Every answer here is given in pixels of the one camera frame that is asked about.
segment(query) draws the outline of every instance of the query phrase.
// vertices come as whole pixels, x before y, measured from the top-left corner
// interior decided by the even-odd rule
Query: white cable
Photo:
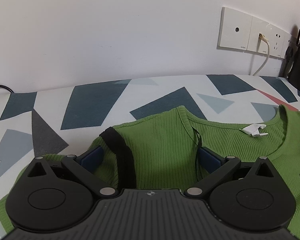
[[[264,63],[262,63],[262,65],[260,66],[260,68],[258,68],[258,70],[253,74],[253,76],[257,75],[259,73],[259,71],[265,66],[265,64],[268,61],[268,58],[270,56],[270,44],[269,44],[269,40],[263,35],[263,34],[259,34],[259,39],[261,39],[262,41],[264,41],[267,45],[268,45],[268,53],[267,53],[267,57],[266,60],[264,61]]]

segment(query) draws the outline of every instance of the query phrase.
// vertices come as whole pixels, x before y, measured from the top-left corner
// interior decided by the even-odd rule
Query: bed
[[[260,123],[280,104],[300,111],[300,91],[284,78],[248,75],[153,77],[0,95],[0,199],[35,156],[80,155],[109,126],[180,105],[210,121]]]

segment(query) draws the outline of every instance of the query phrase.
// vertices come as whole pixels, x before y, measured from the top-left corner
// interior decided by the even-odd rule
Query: wall
[[[300,0],[0,0],[0,83],[17,92],[138,77],[249,74],[264,56],[217,49],[222,6],[287,32]],[[270,58],[260,75],[277,75]]]

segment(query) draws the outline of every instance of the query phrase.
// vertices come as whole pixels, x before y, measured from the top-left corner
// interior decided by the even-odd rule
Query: green ribbed shirt
[[[300,112],[279,106],[276,116],[265,124],[262,132],[268,135],[253,138],[239,130],[248,124],[203,120],[179,106],[114,128],[133,153],[139,189],[185,190],[197,182],[197,137],[192,127],[199,131],[203,146],[223,157],[234,155],[243,162],[254,162],[259,156],[267,156],[296,199],[296,212],[288,229],[300,239]],[[95,175],[117,187],[116,156],[101,137],[91,146],[97,145],[102,146],[105,154]],[[6,213],[2,212],[0,217],[7,218]]]

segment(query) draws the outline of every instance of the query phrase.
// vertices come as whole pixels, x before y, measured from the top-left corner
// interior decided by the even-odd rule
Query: black stripe
[[[132,151],[126,145],[122,136],[113,127],[106,129],[100,136],[117,157],[118,190],[121,191],[123,188],[137,188]]]

